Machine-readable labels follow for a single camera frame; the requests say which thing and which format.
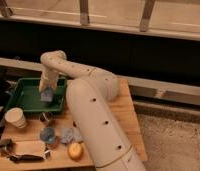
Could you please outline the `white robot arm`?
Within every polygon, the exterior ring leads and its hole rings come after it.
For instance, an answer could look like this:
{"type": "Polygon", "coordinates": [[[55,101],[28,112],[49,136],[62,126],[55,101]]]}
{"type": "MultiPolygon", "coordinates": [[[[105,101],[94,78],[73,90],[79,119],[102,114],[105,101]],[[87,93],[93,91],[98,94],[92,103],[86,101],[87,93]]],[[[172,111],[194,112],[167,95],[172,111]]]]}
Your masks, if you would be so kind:
{"type": "Polygon", "coordinates": [[[72,78],[66,89],[66,102],[96,170],[146,171],[108,105],[119,94],[117,76],[71,62],[61,50],[42,54],[40,61],[40,91],[56,88],[59,74],[72,78]]]}

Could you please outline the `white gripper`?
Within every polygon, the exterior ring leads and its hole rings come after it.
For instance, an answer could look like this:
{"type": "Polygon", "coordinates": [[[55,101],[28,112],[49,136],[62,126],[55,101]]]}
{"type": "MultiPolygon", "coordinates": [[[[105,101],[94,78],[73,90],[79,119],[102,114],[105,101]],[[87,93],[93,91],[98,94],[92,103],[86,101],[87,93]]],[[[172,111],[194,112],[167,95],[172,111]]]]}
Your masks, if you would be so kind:
{"type": "Polygon", "coordinates": [[[50,87],[52,90],[55,90],[57,88],[57,82],[58,72],[48,68],[44,68],[39,83],[39,91],[43,92],[47,87],[50,87]]]}

